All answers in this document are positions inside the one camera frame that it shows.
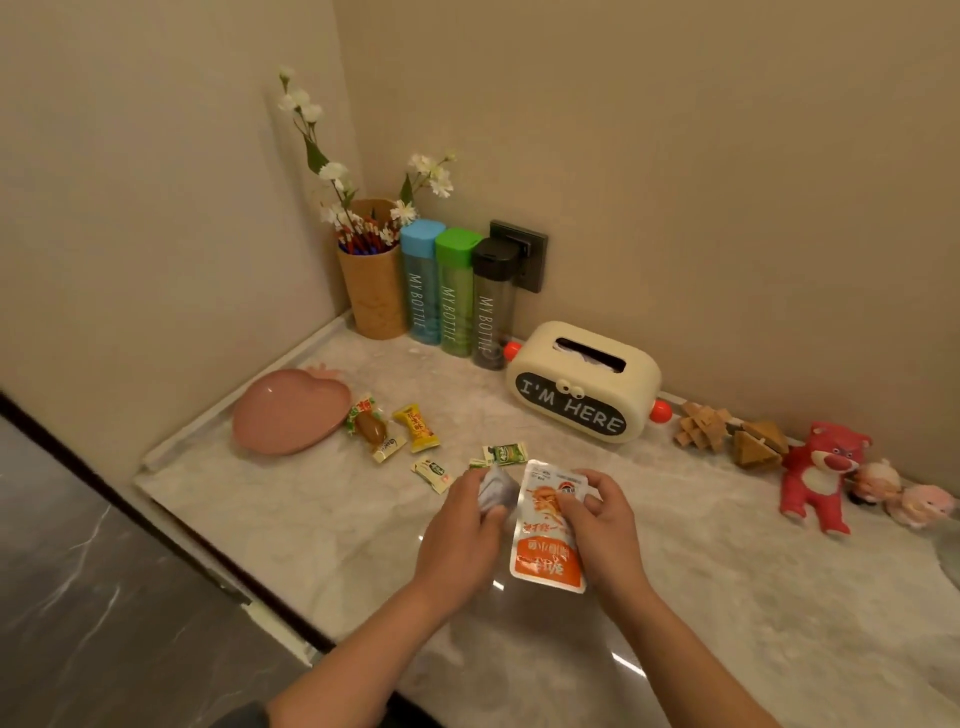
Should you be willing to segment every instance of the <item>black bottle cap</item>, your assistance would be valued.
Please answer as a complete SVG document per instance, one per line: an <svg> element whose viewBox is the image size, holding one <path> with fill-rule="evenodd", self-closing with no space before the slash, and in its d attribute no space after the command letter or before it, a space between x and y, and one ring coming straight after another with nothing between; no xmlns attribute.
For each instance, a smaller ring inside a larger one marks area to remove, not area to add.
<svg viewBox="0 0 960 728"><path fill-rule="evenodd" d="M473 273L489 280L511 280L520 269L520 246L502 237L485 237L470 254Z"/></svg>

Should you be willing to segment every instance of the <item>pen holder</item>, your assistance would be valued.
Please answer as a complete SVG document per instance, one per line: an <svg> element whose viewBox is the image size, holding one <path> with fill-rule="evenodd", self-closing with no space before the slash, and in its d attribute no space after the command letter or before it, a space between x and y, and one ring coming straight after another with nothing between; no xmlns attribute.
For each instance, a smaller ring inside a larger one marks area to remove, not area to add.
<svg viewBox="0 0 960 728"><path fill-rule="evenodd" d="M373 214L377 220L389 220L393 206L390 200L354 200L350 209L359 215ZM350 255L338 248L337 257L357 332L378 340L406 333L409 326L399 243L377 255Z"/></svg>

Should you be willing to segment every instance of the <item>orange snack packet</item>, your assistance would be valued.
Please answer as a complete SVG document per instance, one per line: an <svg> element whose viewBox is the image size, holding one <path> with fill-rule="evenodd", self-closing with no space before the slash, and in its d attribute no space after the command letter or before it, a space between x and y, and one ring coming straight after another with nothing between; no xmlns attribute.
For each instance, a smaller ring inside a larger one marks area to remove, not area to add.
<svg viewBox="0 0 960 728"><path fill-rule="evenodd" d="M582 475L539 460L527 463L510 552L513 576L577 594L587 589L573 530L557 502L558 492L583 500L587 487L587 479Z"/></svg>

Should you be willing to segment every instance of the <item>wrapped snack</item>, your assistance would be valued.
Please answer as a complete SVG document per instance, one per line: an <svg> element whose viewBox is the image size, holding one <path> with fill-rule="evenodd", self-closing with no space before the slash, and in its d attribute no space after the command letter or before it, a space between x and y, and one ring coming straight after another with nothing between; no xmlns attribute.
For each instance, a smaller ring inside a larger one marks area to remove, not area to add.
<svg viewBox="0 0 960 728"><path fill-rule="evenodd" d="M583 500L587 486L582 475L538 460L527 463L510 552L513 576L577 594L587 589L573 531L557 502L557 493Z"/></svg>
<svg viewBox="0 0 960 728"><path fill-rule="evenodd" d="M480 495L477 496L480 513L487 513L495 505L505 505L507 510L513 511L519 495L519 483L499 466L491 465L490 472L480 483Z"/></svg>
<svg viewBox="0 0 960 728"><path fill-rule="evenodd" d="M441 465L428 457L422 457L410 470L426 480L438 494L446 492L452 482L450 475Z"/></svg>
<svg viewBox="0 0 960 728"><path fill-rule="evenodd" d="M483 457L487 465L516 465L527 461L527 446L523 443L510 445L485 445Z"/></svg>
<svg viewBox="0 0 960 728"><path fill-rule="evenodd" d="M403 437L388 437L387 423L383 421L373 397L364 397L350 408L347 413L347 432L359 434L370 443L373 459L377 463L382 463L406 443Z"/></svg>
<svg viewBox="0 0 960 728"><path fill-rule="evenodd" d="M394 419L407 425L407 429L410 430L410 437L413 438L413 442L410 443L411 452L435 448L440 444L440 438L426 426L420 407L416 403L398 409L394 413Z"/></svg>

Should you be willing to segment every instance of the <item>bottle cap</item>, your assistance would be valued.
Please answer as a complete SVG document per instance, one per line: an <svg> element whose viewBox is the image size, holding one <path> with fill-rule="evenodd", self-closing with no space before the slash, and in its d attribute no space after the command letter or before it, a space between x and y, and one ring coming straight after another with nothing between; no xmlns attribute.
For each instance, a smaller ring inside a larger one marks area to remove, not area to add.
<svg viewBox="0 0 960 728"><path fill-rule="evenodd" d="M448 268L469 268L470 253L481 240L479 232L449 228L437 235L437 262Z"/></svg>
<svg viewBox="0 0 960 728"><path fill-rule="evenodd" d="M446 230L446 225L436 220L414 220L400 228L400 249L413 257L433 257L434 241Z"/></svg>
<svg viewBox="0 0 960 728"><path fill-rule="evenodd" d="M511 280L520 269L520 246L512 240L485 237L473 249L470 260L473 273L481 278Z"/></svg>

